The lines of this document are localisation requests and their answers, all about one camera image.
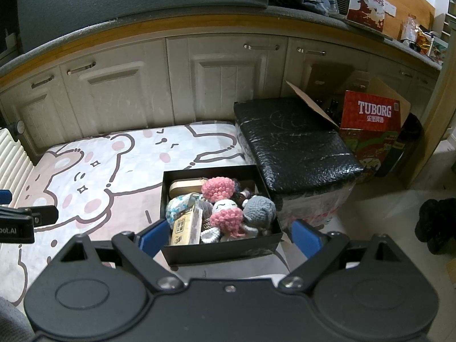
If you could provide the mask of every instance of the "bed sheet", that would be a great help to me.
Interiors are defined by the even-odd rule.
[[[0,296],[23,311],[28,286],[77,233],[108,240],[157,221],[163,171],[237,164],[245,160],[236,130],[219,122],[110,133],[50,148],[29,176],[17,207],[55,205],[59,219],[36,228],[34,244],[2,245]],[[283,254],[278,256],[279,262],[277,256],[254,259],[258,271],[251,263],[242,265],[245,261],[234,267],[247,268],[244,277],[286,274]],[[161,253],[156,260],[167,267]],[[183,277],[217,277],[233,274],[234,267],[213,264],[180,271]]]

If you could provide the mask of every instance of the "white radiator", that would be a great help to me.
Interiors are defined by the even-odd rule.
[[[0,129],[0,189],[13,195],[8,207],[15,207],[24,185],[33,171],[33,164],[19,141],[7,129]]]

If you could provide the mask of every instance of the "floor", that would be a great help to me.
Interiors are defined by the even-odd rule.
[[[456,342],[456,289],[446,271],[456,258],[456,242],[448,243],[443,255],[432,255],[414,235],[418,211],[427,199],[456,197],[456,174],[450,167],[456,150],[441,142],[417,177],[413,188],[404,190],[394,176],[358,185],[325,230],[345,232],[352,239],[388,234],[412,259],[439,295],[439,312],[429,332],[433,342]]]

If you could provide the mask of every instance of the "white mattress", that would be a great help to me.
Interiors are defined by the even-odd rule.
[[[4,244],[0,250],[0,296],[22,309],[25,291],[75,234],[108,240],[138,232],[159,219],[163,171],[245,164],[232,124],[192,123],[164,129],[111,133],[50,148],[29,176],[16,207],[55,205],[55,225],[35,229],[34,244]],[[286,274],[284,257],[253,259],[236,266],[182,268],[182,276],[249,277]],[[167,267],[161,253],[156,261]]]

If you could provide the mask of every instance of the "cabinet handle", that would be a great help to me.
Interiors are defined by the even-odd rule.
[[[35,89],[37,88],[38,86],[41,86],[41,85],[44,85],[45,83],[48,83],[49,81],[52,81],[54,79],[54,75],[52,75],[51,77],[41,81],[41,82],[37,82],[37,83],[32,83],[31,84],[31,88]]]
[[[298,53],[301,53],[301,54],[321,55],[321,56],[325,56],[326,55],[325,51],[304,50],[304,49],[302,49],[300,47],[298,47],[296,50],[298,51]]]
[[[413,78],[413,76],[410,74],[410,73],[407,73],[407,72],[403,72],[402,70],[399,71],[399,73],[405,77],[410,77],[410,78]]]
[[[86,69],[90,69],[90,68],[93,68],[97,65],[96,62],[93,62],[93,63],[90,63],[89,65],[87,66],[84,66],[84,67],[80,67],[80,68],[76,68],[76,69],[69,69],[67,70],[67,75],[72,75],[74,73],[78,73],[78,72],[82,72],[83,70],[86,70]]]
[[[279,45],[275,46],[254,46],[254,45],[249,45],[249,44],[244,44],[244,49],[247,50],[272,50],[272,51],[277,51],[280,49]]]

